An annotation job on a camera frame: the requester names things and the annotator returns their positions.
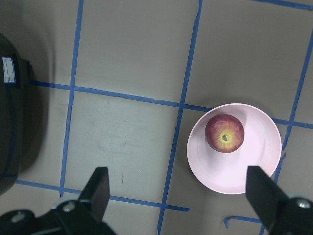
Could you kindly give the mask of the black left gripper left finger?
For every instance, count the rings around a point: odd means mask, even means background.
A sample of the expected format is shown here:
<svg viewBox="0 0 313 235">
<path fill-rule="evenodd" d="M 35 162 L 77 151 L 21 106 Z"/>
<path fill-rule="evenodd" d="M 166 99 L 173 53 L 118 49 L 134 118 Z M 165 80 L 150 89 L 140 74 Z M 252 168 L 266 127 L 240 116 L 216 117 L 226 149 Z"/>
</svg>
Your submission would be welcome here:
<svg viewBox="0 0 313 235">
<path fill-rule="evenodd" d="M 26 209 L 0 217 L 2 235 L 113 235 L 102 219 L 110 198 L 107 167 L 97 167 L 77 199 L 58 203 L 42 216 Z"/>
</svg>

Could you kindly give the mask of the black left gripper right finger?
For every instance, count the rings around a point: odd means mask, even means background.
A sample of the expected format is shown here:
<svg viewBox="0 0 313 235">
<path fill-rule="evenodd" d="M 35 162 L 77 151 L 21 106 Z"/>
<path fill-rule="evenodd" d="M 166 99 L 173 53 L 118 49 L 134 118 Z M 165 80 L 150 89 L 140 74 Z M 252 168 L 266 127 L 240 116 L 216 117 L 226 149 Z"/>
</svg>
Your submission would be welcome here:
<svg viewBox="0 0 313 235">
<path fill-rule="evenodd" d="M 259 166 L 247 167 L 246 198 L 270 235 L 313 233 L 313 202 L 288 197 Z"/>
</svg>

